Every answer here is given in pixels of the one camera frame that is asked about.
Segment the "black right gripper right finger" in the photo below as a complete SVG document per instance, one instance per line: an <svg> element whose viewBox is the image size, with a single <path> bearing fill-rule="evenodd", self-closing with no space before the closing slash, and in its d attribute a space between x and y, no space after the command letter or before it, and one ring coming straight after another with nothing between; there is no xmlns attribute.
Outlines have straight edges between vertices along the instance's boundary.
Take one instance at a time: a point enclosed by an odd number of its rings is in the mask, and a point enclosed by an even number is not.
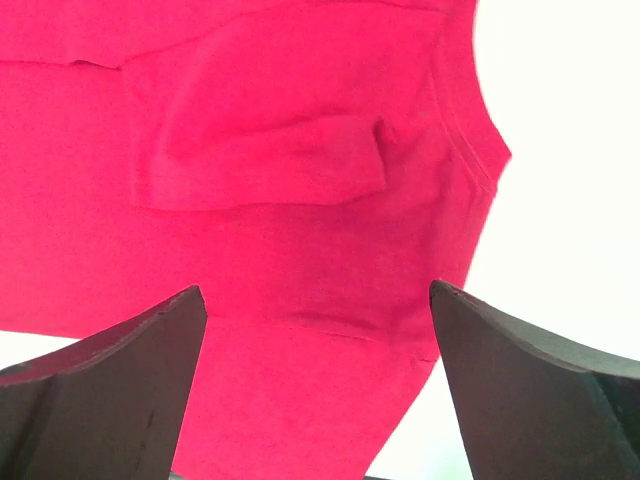
<svg viewBox="0 0 640 480"><path fill-rule="evenodd" d="M443 281L430 307L476 479L636 479L639 363Z"/></svg>

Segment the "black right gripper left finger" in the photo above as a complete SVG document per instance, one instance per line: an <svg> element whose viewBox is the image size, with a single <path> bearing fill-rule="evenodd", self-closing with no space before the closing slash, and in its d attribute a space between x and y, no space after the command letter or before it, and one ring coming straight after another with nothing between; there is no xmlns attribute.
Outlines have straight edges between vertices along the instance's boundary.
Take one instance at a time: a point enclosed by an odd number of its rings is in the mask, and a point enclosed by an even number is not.
<svg viewBox="0 0 640 480"><path fill-rule="evenodd" d="M206 323L191 286L2 369L2 478L170 478Z"/></svg>

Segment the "magenta t shirt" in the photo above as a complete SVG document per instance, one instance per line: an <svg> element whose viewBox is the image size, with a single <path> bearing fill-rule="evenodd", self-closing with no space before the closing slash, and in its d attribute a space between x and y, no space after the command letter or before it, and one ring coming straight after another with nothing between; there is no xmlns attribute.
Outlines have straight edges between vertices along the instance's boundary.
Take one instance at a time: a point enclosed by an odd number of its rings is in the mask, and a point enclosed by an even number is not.
<svg viewBox="0 0 640 480"><path fill-rule="evenodd" d="M5 1L1 326L80 338L191 285L174 466L360 479L438 359L510 152L472 1Z"/></svg>

